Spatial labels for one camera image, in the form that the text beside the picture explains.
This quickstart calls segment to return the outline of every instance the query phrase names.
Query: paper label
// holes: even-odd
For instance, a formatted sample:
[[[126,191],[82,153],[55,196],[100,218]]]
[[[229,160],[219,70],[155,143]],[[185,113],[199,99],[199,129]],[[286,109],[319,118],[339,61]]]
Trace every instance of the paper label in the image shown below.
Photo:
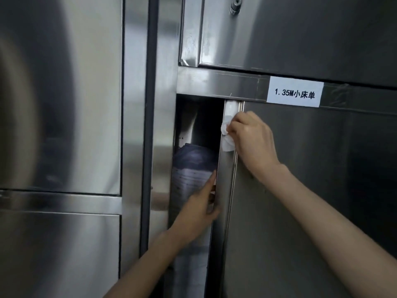
[[[271,76],[267,102],[318,108],[323,87],[320,81]]]

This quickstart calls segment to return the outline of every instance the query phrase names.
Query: person's left arm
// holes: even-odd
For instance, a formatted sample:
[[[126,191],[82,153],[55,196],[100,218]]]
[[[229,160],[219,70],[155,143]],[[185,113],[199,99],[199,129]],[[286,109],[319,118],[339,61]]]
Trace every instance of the person's left arm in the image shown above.
[[[218,216],[207,214],[214,172],[204,187],[193,194],[176,217],[172,227],[162,233],[138,262],[109,290],[104,298],[146,298],[178,252],[198,237]]]

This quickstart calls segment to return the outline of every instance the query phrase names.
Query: lock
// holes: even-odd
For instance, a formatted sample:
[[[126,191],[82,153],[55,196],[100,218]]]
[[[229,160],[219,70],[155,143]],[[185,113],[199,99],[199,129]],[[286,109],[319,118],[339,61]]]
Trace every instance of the lock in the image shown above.
[[[243,0],[234,0],[234,1],[231,3],[231,6],[230,6],[229,11],[230,11],[230,13],[231,13],[232,15],[239,14],[240,9],[241,9],[241,3],[242,3],[242,2],[243,2]]]

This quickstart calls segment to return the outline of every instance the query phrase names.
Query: bare skin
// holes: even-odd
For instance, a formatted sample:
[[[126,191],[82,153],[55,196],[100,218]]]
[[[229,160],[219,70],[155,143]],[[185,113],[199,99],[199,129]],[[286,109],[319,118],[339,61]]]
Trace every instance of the bare skin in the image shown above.
[[[178,252],[197,238],[219,215],[219,209],[207,214],[215,178],[216,172],[213,172],[204,187],[183,206],[172,227],[157,238],[105,298],[146,298],[150,295]]]
[[[227,131],[246,167],[291,212],[354,297],[397,297],[397,260],[279,162],[271,129],[255,113],[238,113]]]

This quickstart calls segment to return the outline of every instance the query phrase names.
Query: hand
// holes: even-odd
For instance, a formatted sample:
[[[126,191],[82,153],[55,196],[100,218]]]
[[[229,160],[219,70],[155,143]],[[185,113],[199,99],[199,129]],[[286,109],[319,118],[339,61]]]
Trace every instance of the hand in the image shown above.
[[[169,230],[181,241],[182,246],[187,245],[201,235],[206,227],[211,225],[219,215],[219,208],[216,208],[211,213],[207,213],[210,192],[215,178],[216,171],[212,173],[200,191],[191,195]]]
[[[234,140],[239,157],[262,183],[275,167],[282,166],[270,127],[254,112],[238,112],[226,130]]]

